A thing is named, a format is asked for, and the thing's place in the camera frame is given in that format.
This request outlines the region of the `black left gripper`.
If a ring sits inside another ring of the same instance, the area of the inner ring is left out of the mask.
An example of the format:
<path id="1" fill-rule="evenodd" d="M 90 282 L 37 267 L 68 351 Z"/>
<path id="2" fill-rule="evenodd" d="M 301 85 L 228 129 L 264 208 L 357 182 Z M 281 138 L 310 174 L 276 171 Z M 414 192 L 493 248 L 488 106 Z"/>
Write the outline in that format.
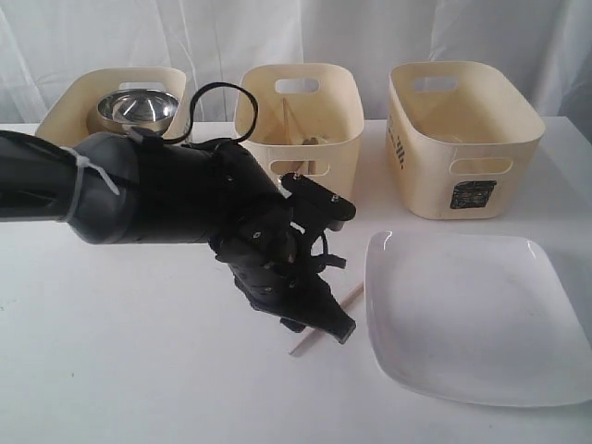
<path id="1" fill-rule="evenodd" d="M 343 345 L 357 325 L 319 273 L 345 261 L 327 251 L 311 255 L 324 230 L 300 232 L 292 219 L 292 212 L 229 213 L 217 220 L 210 247 L 253 309 L 281 318 L 292 332 L 319 329 Z"/>

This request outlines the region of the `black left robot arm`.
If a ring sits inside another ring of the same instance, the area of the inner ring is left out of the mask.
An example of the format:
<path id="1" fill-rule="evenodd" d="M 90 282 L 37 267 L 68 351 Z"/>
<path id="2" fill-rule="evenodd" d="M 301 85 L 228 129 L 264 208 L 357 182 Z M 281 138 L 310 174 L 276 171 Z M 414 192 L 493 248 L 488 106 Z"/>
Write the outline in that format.
<path id="1" fill-rule="evenodd" d="M 1 134 L 3 220 L 63 222 L 90 244 L 206 244 L 253 309 L 339 342 L 356 324 L 321 275 L 346 262 L 313 247 L 355 213 L 302 174 L 272 181 L 230 138 L 172 145 L 100 132 L 68 148 Z"/>

